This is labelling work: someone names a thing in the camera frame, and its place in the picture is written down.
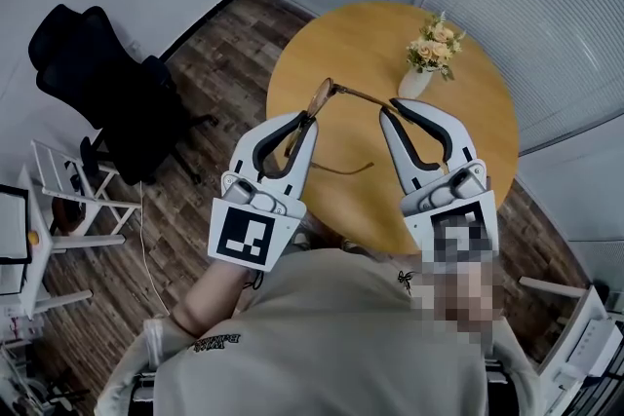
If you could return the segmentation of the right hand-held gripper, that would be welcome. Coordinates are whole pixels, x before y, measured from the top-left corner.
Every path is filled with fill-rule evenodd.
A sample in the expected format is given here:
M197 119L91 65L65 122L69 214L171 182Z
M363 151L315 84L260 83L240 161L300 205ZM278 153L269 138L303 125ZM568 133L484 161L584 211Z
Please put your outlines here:
M390 102L404 119L443 147L441 160L424 163L400 120L387 108L381 108L379 124L407 195L400 208L421 258L490 261L497 257L494 192L488 188L486 164L474 160L476 148L463 123L423 101L391 98ZM443 166L454 171L444 175Z

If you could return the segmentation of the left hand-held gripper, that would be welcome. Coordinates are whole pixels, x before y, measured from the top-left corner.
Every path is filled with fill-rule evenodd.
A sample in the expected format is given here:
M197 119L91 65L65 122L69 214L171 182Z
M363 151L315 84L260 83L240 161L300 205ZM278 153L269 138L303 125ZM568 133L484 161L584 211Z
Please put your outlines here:
M269 272L289 245L307 208L300 200L318 136L305 111L262 122L238 141L213 201L208 256ZM298 132L286 165L267 172L263 161Z

